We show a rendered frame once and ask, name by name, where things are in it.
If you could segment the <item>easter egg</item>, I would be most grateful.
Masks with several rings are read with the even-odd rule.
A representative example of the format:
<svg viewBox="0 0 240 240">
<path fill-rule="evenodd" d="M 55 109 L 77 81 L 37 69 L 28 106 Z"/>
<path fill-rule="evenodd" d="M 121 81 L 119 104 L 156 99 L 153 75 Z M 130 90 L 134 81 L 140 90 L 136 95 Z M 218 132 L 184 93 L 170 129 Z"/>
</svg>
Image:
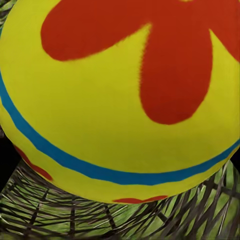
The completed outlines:
<svg viewBox="0 0 240 240">
<path fill-rule="evenodd" d="M 184 193 L 240 148 L 240 0 L 16 0 L 0 125 L 29 167 L 106 204 Z"/>
</svg>

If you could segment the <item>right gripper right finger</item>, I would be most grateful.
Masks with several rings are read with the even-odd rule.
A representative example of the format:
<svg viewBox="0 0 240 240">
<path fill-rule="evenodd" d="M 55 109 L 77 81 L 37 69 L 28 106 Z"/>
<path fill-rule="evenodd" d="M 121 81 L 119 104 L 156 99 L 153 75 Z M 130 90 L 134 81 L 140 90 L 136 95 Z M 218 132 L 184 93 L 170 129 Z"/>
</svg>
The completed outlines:
<svg viewBox="0 0 240 240">
<path fill-rule="evenodd" d="M 240 173 L 240 147 L 235 154 L 230 158 L 236 170 Z"/>
</svg>

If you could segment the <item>wicker basket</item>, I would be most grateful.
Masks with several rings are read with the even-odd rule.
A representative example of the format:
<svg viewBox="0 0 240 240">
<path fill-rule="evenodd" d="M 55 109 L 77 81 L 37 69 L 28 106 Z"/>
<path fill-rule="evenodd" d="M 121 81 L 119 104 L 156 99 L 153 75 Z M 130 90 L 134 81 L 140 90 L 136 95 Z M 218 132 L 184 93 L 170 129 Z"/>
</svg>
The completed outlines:
<svg viewBox="0 0 240 240">
<path fill-rule="evenodd" d="M 0 8 L 2 8 L 9 1 L 11 0 L 0 0 Z M 6 22 L 6 19 L 4 20 L 1 20 L 1 19 L 3 19 L 4 16 L 7 16 L 10 12 L 11 12 L 11 9 L 0 11 L 0 25 Z M 7 137 L 7 136 L 0 124 L 0 139 L 4 137 Z M 143 232 L 140 234 L 137 240 L 151 240 L 152 236 L 157 232 L 161 231 L 162 229 L 164 230 L 160 233 L 160 235 L 157 238 L 155 238 L 155 240 L 164 240 L 164 238 L 169 236 L 170 234 L 171 235 L 168 238 L 168 240 L 195 240 L 198 229 L 208 219 L 204 228 L 203 235 L 200 238 L 200 240 L 206 240 L 206 237 L 212 231 L 212 229 L 214 228 L 214 226 L 217 224 L 217 222 L 220 220 L 221 217 L 222 217 L 222 220 L 219 225 L 215 240 L 234 240 L 238 225 L 240 224 L 240 203 L 238 203 L 235 214 L 230 219 L 230 221 L 228 222 L 226 227 L 223 229 L 223 231 L 221 231 L 231 203 L 233 203 L 235 198 L 240 200 L 240 192 L 236 191 L 236 185 L 237 185 L 237 181 L 240 173 L 237 171 L 237 168 L 235 166 L 233 166 L 233 174 L 234 174 L 233 189 L 226 187 L 228 162 L 223 166 L 223 173 L 221 175 L 219 184 L 217 184 L 216 182 L 214 183 L 214 180 L 216 178 L 216 173 L 215 173 L 212 176 L 210 176 L 207 180 L 205 180 L 204 182 L 198 185 L 194 197 L 189 202 L 188 200 L 189 200 L 189 196 L 191 194 L 192 189 L 186 191 L 182 200 L 180 200 L 182 193 L 178 194 L 175 204 L 168 218 L 166 218 L 161 213 L 161 211 L 165 206 L 167 206 L 165 210 L 165 213 L 166 213 L 170 205 L 170 202 L 174 196 L 168 197 L 167 199 L 162 199 L 161 201 L 157 200 L 157 201 L 152 201 L 147 203 L 141 203 L 141 205 L 136 209 L 136 211 L 133 212 L 132 216 L 125 223 L 119 226 L 115 225 L 113 218 L 127 211 L 125 210 L 122 213 L 116 215 L 121 209 L 127 207 L 128 204 L 124 204 L 121 208 L 118 208 L 113 212 L 110 212 L 110 209 L 113 207 L 115 208 L 119 204 L 113 204 L 112 206 L 107 207 L 109 203 L 100 202 L 100 204 L 94 207 L 89 207 L 91 205 L 99 203 L 98 201 L 94 201 L 94 202 L 88 203 L 85 206 L 78 206 L 81 203 L 89 202 L 92 200 L 86 199 L 86 198 L 84 199 L 72 193 L 68 193 L 67 191 L 53 185 L 52 183 L 44 179 L 41 175 L 35 172 L 23 159 L 20 160 L 20 162 L 23 165 L 23 167 L 27 169 L 27 171 L 25 171 L 20 166 L 20 164 L 18 164 L 15 171 L 10 176 L 10 180 L 7 181 L 8 183 L 0 192 L 0 202 L 1 200 L 3 200 L 3 198 L 6 198 L 7 200 L 10 201 L 9 203 L 14 204 L 22 209 L 20 210 L 20 209 L 5 205 L 3 203 L 0 203 L 0 213 L 4 213 L 4 214 L 21 218 L 22 220 L 24 220 L 24 221 L 20 221 L 20 220 L 16 220 L 16 219 L 12 219 L 12 218 L 8 218 L 0 215 L 0 219 L 6 222 L 4 223 L 0 221 L 0 232 L 12 236 L 15 240 L 39 240 L 39 238 L 42 238 L 45 240 L 53 240 L 50 237 L 61 237 L 61 238 L 64 238 L 65 240 L 101 240 L 102 238 L 106 238 L 106 240 L 122 240 L 123 236 L 125 236 L 131 229 L 133 229 L 134 227 L 138 226 L 141 223 L 142 224 L 139 226 L 139 228 L 124 240 L 131 240 L 133 236 L 141 232 L 143 229 L 144 229 Z M 44 188 L 47 188 L 47 190 L 44 191 L 42 188 L 39 188 L 38 186 L 36 186 L 34 183 Z M 29 187 L 33 192 L 28 190 L 26 187 L 24 187 L 23 184 Z M 19 188 L 16 187 L 16 185 L 26 190 L 29 194 L 22 192 Z M 200 192 L 203 190 L 204 186 L 206 186 L 206 190 L 204 192 L 203 198 L 196 205 Z M 43 196 L 39 195 L 33 189 L 38 190 Z M 16 194 L 11 193 L 10 190 L 14 191 L 14 193 Z M 206 205 L 208 203 L 208 199 L 210 197 L 212 190 L 216 190 L 214 200 L 204 213 L 204 210 L 206 208 Z M 213 219 L 218 199 L 222 193 L 229 195 L 229 200 L 225 203 L 223 208 L 219 211 L 219 213 Z M 46 197 L 47 195 L 53 195 L 58 198 L 47 198 Z M 38 204 L 36 204 L 35 203 L 36 201 L 31 200 L 28 196 L 35 198 L 38 201 Z M 17 197 L 24 199 L 26 202 L 29 203 L 30 206 L 33 206 L 34 208 L 30 208 L 26 206 L 26 203 L 22 202 Z M 37 206 L 34 206 L 28 200 L 33 201 Z M 59 201 L 59 200 L 69 200 L 69 201 Z M 71 213 L 64 214 L 64 213 L 53 211 L 60 214 L 60 215 L 53 215 L 47 212 L 40 211 L 42 205 L 47 205 L 63 211 L 69 211 Z M 145 206 L 148 206 L 148 207 L 140 215 L 136 216 L 138 212 Z M 11 212 L 3 210 L 1 207 L 9 209 L 11 210 Z M 174 217 L 175 212 L 179 207 L 180 207 L 180 211 Z M 27 214 L 31 218 L 27 218 L 25 216 L 15 214 L 12 210 Z M 86 211 L 75 213 L 75 210 L 86 210 Z M 189 212 L 187 217 L 180 224 L 183 215 L 188 210 Z M 99 212 L 99 213 L 92 214 L 93 212 Z M 44 214 L 44 216 L 38 216 L 38 213 Z M 101 218 L 95 218 L 104 213 L 106 214 L 105 216 Z M 147 218 L 140 221 L 140 219 L 143 216 L 149 213 L 151 214 Z M 81 219 L 87 216 L 92 216 L 92 217 L 88 219 Z M 153 223 L 152 221 L 155 219 L 156 216 L 158 216 L 159 219 L 163 221 L 164 225 L 162 224 L 156 230 L 141 237 L 145 232 L 145 230 L 148 228 L 148 226 Z M 191 231 L 187 235 L 185 235 L 188 230 L 190 222 L 194 219 L 195 216 L 196 216 L 196 219 L 194 221 Z M 57 218 L 47 219 L 49 217 L 57 217 Z M 152 217 L 151 221 L 142 229 L 140 229 L 144 225 L 144 223 L 151 217 Z M 44 219 L 40 221 L 49 221 L 49 220 L 54 221 L 59 219 L 67 219 L 67 220 L 54 221 L 52 223 L 42 223 L 35 220 L 40 218 Z M 23 228 L 14 226 L 9 222 L 19 224 Z M 69 230 L 69 231 L 58 233 L 58 232 L 55 232 L 56 230 L 49 230 L 49 229 L 42 228 L 42 226 L 49 226 L 49 225 L 54 225 L 59 223 L 66 223 L 66 222 L 70 222 L 69 224 L 70 228 L 63 228 L 58 230 Z M 76 222 L 79 224 L 82 224 L 82 223 L 89 223 L 89 224 L 86 226 L 75 227 Z M 82 229 L 84 227 L 92 226 L 91 224 L 94 224 L 97 222 L 102 222 L 102 223 L 94 225 L 94 227 L 90 229 Z M 130 227 L 126 228 L 128 224 L 132 222 L 134 223 Z M 40 224 L 33 225 L 34 223 L 40 223 Z M 111 225 L 107 227 L 99 227 L 102 224 L 111 224 Z M 75 230 L 75 228 L 81 228 L 81 230 Z M 92 235 L 89 237 L 81 238 L 83 235 L 89 233 L 90 231 L 103 229 L 103 228 L 112 228 L 112 230 L 106 232 L 105 234 Z M 10 232 L 7 229 L 14 230 L 17 233 Z M 38 232 L 45 232 L 45 233 L 48 233 L 49 235 L 42 235 Z M 81 233 L 81 234 L 75 236 L 75 234 L 77 233 Z M 30 237 L 28 236 L 29 234 L 35 235 L 35 237 Z M 0 240 L 6 240 L 6 239 L 0 234 Z M 237 235 L 235 240 L 240 240 L 240 234 Z"/>
</svg>

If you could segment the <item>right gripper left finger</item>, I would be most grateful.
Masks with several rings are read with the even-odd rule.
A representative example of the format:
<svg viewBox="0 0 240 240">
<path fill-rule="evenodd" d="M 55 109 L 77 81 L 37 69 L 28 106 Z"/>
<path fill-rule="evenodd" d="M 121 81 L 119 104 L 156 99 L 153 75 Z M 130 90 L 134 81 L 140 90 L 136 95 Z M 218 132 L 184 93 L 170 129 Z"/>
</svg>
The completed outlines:
<svg viewBox="0 0 240 240">
<path fill-rule="evenodd" d="M 8 137 L 0 138 L 0 192 L 10 180 L 22 156 Z"/>
</svg>

